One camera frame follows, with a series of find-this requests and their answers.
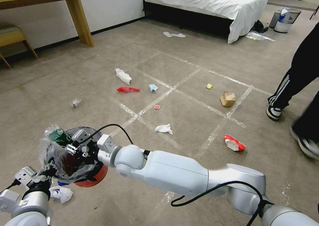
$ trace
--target striped pants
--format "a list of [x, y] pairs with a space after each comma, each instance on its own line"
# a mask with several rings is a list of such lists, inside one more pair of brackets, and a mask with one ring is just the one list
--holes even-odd
[[[319, 77], [319, 23], [300, 44], [291, 63], [291, 68], [283, 77], [276, 92], [268, 98], [270, 105], [283, 109], [289, 105], [289, 100], [299, 93], [310, 82]], [[293, 130], [305, 138], [319, 141], [319, 92], [305, 110], [303, 115], [293, 125]]]

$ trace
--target wooden chair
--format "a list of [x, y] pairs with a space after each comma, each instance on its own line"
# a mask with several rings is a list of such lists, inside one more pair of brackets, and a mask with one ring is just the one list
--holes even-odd
[[[26, 46], [26, 48], [30, 51], [32, 51], [32, 54], [36, 59], [38, 59], [38, 56], [36, 52], [33, 50], [33, 48], [28, 43], [26, 37], [18, 28], [14, 25], [2, 25], [0, 26], [0, 47], [7, 46], [13, 43], [17, 42], [23, 42], [23, 44]], [[5, 58], [0, 53], [0, 59], [4, 61], [4, 63], [11, 68], [10, 64], [5, 60]]]

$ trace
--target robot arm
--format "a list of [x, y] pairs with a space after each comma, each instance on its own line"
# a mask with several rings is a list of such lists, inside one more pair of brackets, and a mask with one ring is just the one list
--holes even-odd
[[[222, 183], [237, 180], [249, 183], [267, 200], [265, 176], [244, 166], [227, 164], [221, 169], [208, 170], [189, 157], [164, 151], [150, 152], [136, 145], [123, 148], [116, 146], [109, 135], [102, 135], [96, 145], [99, 150], [94, 152], [100, 162], [114, 167], [116, 172], [124, 177], [137, 178], [160, 189], [196, 196]], [[67, 145], [66, 150], [74, 153], [77, 147]], [[29, 172], [28, 179], [19, 177], [25, 171], [16, 174], [16, 179], [30, 188], [21, 201], [18, 200], [18, 194], [8, 189], [0, 193], [0, 210], [9, 212], [12, 216], [6, 226], [29, 226], [35, 222], [38, 222], [37, 225], [50, 224], [50, 195], [47, 192], [51, 185], [52, 170], [54, 169], [49, 167], [44, 171], [44, 175]], [[256, 211], [260, 202], [260, 197], [254, 190], [238, 183], [209, 193], [210, 196], [223, 194], [226, 194], [227, 201], [232, 206], [248, 215]], [[266, 205], [261, 216], [263, 226], [319, 226], [308, 216], [286, 206]]]

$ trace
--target black and white sneaker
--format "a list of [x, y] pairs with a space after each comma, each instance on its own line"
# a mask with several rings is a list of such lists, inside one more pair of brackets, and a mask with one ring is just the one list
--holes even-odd
[[298, 145], [302, 152], [316, 160], [319, 160], [319, 146], [316, 142], [314, 142], [311, 139], [305, 139], [302, 137], [299, 137], [292, 129], [290, 128], [290, 134], [298, 142]]
[[278, 121], [279, 120], [281, 112], [282, 112], [282, 109], [276, 108], [276, 107], [272, 107], [271, 105], [268, 106], [268, 108], [266, 110], [267, 116], [270, 119], [274, 120], [274, 121]]

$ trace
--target red and white paper cup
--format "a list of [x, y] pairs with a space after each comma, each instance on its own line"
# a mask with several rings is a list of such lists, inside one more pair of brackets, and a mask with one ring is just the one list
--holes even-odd
[[235, 139], [231, 135], [225, 134], [224, 139], [225, 139], [225, 143], [227, 147], [232, 149], [233, 151], [241, 151], [246, 148], [246, 146], [243, 143], [239, 142], [237, 139]]

